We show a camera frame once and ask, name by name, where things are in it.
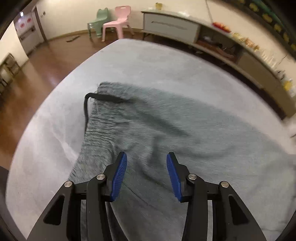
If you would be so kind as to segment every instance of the food item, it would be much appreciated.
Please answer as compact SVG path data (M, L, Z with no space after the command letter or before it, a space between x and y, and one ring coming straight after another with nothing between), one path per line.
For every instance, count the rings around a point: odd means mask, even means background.
M230 33L231 32L231 30L229 29L229 27L228 26L225 26L223 23L213 22L212 25L215 26L215 27L217 27L217 28L219 28L219 29L221 29L221 30L223 30L223 31L225 31L225 32L227 32L227 33Z
M255 44L249 38L246 38L245 43L248 47L253 47Z
M245 38L240 33L233 33L232 36L241 42L245 41Z

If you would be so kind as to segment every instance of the brown floor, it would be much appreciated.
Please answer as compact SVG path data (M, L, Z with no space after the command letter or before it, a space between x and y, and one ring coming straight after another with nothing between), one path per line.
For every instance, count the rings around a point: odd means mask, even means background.
M124 35L142 39L140 33ZM9 169L26 126L49 93L79 64L117 39L116 33L111 32L106 33L105 42L97 39L95 33L92 37L90 40L88 34L82 34L73 42L66 42L71 38L66 37L42 44L5 89L0 102L0 166Z

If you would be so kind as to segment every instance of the green plastic chair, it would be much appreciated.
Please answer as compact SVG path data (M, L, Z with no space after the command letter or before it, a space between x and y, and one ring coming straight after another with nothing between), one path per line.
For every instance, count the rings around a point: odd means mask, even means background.
M96 14L96 20L91 21L87 24L87 29L89 30L89 37L91 38L91 29L96 31L96 36L99 38L102 36L102 27L104 23L110 22L110 15L108 8L104 10L99 9Z

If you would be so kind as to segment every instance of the white wall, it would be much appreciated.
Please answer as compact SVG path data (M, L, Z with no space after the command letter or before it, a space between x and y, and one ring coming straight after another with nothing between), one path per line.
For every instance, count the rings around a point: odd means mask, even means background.
M40 39L40 43L43 43L44 42L44 38L41 34L41 31L40 31L40 28L39 28L39 25L38 25L38 22L37 22L37 19L36 19L36 14L34 12L34 8L32 9L32 18L33 18L33 22L34 22L34 25L35 25L35 28L36 28L36 31L38 33L38 36L39 36L39 39Z
M28 59L17 36L13 22L9 25L0 40L0 61L4 59L8 53L11 53L15 57L20 66Z
M155 0L40 0L37 3L39 14L43 11L46 15L40 18L41 24L48 39L79 30L87 29L87 23L96 17L99 8L113 11L114 7L130 5L132 13L130 22L132 28L142 28L143 16L141 10L155 6ZM210 21L205 0L163 0L163 10L186 11L191 16ZM258 24L248 15L219 0L208 0L209 8L214 21L222 22L230 27L232 32L239 32L249 37L261 48L274 53L276 59L281 60L288 52L281 46L277 39L263 26ZM296 81L296 64L288 54L280 65L286 69L289 77Z
M37 3L40 21L48 39L70 32L87 29L87 23L96 18L99 8L107 7L111 12L116 6L130 5L132 28L142 28L141 10L155 6L155 0L40 0ZM187 10L189 14L209 21L204 0L164 0L163 8L168 11Z

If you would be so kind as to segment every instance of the drawer handle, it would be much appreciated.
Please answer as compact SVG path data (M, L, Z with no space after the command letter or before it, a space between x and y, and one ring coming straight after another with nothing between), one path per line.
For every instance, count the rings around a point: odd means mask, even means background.
M183 28L183 27L180 27L180 26L177 26L177 25L173 25L173 24L170 24L170 23L163 23L163 22L157 22L157 21L152 21L152 23L159 23L159 24L170 26L170 27L175 27L175 28L179 28L179 29L182 29L182 30L186 30L186 28Z

